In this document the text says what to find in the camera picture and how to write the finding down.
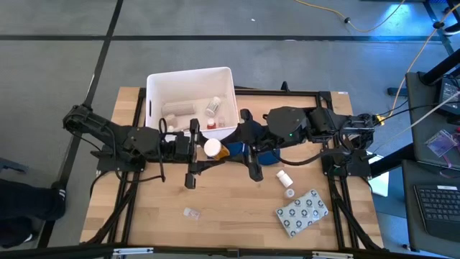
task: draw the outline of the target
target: wooden board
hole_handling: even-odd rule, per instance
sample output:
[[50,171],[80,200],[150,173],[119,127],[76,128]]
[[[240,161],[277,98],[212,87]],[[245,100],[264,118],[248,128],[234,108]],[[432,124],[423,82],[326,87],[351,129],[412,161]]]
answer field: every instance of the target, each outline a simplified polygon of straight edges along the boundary
[[[130,125],[133,120],[139,88],[120,88],[112,121]],[[337,114],[351,114],[346,93],[332,93]],[[262,115],[279,106],[315,106],[312,97],[237,96],[238,109],[247,108],[254,119],[263,123]],[[315,155],[321,145],[306,143],[285,148],[287,160],[305,160]],[[187,165],[165,164],[166,182],[149,181],[139,185],[130,245],[176,247],[240,247],[278,249],[338,249],[332,213],[311,225],[294,238],[289,238],[275,210],[289,204],[284,186],[275,174],[285,170],[293,179],[295,196],[316,189],[331,210],[326,177],[320,160],[299,167],[278,163],[263,167],[264,180],[249,178],[243,165],[227,163],[197,176],[195,190],[184,187]],[[148,164],[141,178],[159,174],[158,164]],[[369,187],[360,178],[349,178],[353,212],[366,233],[380,246],[382,238]],[[114,208],[119,181],[113,173],[104,176],[94,187],[81,241],[89,240],[107,220]],[[201,213],[199,220],[183,215],[189,207]],[[117,240],[121,239],[124,215],[120,220]],[[346,220],[342,217],[344,237],[349,246]]]

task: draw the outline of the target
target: black keyboard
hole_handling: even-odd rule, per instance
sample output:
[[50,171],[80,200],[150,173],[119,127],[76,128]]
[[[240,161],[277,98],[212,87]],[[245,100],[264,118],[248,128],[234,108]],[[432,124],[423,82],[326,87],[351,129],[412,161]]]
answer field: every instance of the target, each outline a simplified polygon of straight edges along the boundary
[[428,234],[460,242],[460,186],[414,186]]

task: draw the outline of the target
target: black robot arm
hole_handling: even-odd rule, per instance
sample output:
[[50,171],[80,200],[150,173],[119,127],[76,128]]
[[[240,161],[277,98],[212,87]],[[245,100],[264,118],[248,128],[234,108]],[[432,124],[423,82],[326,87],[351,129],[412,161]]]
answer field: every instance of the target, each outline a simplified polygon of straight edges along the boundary
[[[270,110],[263,118],[267,121],[262,126],[253,120],[247,109],[241,110],[243,123],[222,143],[243,142],[248,152],[239,154],[238,162],[249,169],[249,177],[254,181],[263,180],[262,169],[259,165],[258,154],[271,151],[283,163],[303,165],[324,155],[339,155],[340,160],[348,161],[355,150],[365,150],[372,143],[376,117],[368,114],[359,116],[337,115],[325,108],[295,108],[280,107]],[[97,114],[84,105],[74,106],[63,120],[64,128],[73,134],[88,133],[104,143],[102,151],[91,152],[102,160],[109,160],[106,171],[124,171],[130,165],[144,168],[145,161],[156,163],[187,163],[188,172],[185,175],[185,186],[195,188],[195,175],[225,160],[197,161],[196,147],[203,145],[206,138],[200,133],[197,119],[190,121],[190,137],[183,132],[166,132],[165,120],[161,119],[158,129],[150,127],[131,127],[117,125]],[[175,135],[173,141],[166,142],[165,135]],[[356,136],[353,140],[345,140],[342,136]],[[342,145],[324,150],[322,153],[305,161],[290,162],[276,156],[273,150],[304,143],[325,143],[337,137]]]

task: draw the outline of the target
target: white label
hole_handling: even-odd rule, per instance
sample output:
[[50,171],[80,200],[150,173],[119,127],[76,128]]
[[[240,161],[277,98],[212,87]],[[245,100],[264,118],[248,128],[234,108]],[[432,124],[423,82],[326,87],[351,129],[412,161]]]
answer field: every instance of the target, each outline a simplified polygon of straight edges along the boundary
[[441,190],[458,191],[457,187],[455,187],[455,186],[438,186],[438,188],[441,189]]

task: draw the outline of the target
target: small white bottle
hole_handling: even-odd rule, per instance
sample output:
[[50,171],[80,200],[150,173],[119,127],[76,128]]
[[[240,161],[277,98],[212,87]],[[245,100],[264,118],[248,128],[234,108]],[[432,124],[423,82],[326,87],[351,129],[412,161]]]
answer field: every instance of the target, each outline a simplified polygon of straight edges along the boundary
[[216,116],[216,112],[219,109],[219,106],[221,105],[221,99],[217,96],[213,97],[212,100],[209,102],[208,106],[206,107],[206,110],[204,113],[210,117]]
[[295,192],[292,189],[288,189],[285,191],[285,197],[288,199],[293,198],[294,195],[295,195]]
[[281,183],[285,188],[289,187],[291,184],[293,184],[293,180],[285,173],[283,170],[279,171],[276,176],[278,179],[280,179]]

